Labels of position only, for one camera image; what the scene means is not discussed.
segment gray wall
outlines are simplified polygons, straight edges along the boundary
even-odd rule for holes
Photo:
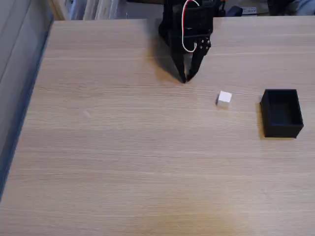
[[[0,0],[0,197],[52,19],[46,0]]]

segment cable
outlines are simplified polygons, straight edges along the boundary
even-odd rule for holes
[[[196,2],[196,0],[186,0],[185,4],[184,4],[184,6],[183,6],[183,12],[182,12],[182,45],[183,45],[183,48],[184,48],[187,52],[193,53],[193,52],[196,50],[196,48],[197,48],[197,44],[196,44],[196,43],[194,43],[194,49],[193,49],[192,51],[188,50],[188,49],[185,47],[185,45],[184,45],[184,16],[185,16],[186,6],[187,6],[188,2],[190,2],[190,1],[193,1],[193,2],[196,3],[198,6],[200,6],[199,3]]]

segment table surface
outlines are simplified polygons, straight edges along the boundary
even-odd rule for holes
[[[0,235],[314,235],[315,17],[214,24],[183,85],[157,21],[55,22]],[[267,88],[298,90],[296,140],[263,138]]]

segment open black box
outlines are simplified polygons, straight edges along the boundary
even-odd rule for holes
[[[296,138],[304,127],[296,89],[266,89],[260,105],[265,137]]]

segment white cube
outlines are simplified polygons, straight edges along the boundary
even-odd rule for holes
[[[227,108],[230,104],[232,94],[229,92],[221,91],[218,98],[218,106]]]

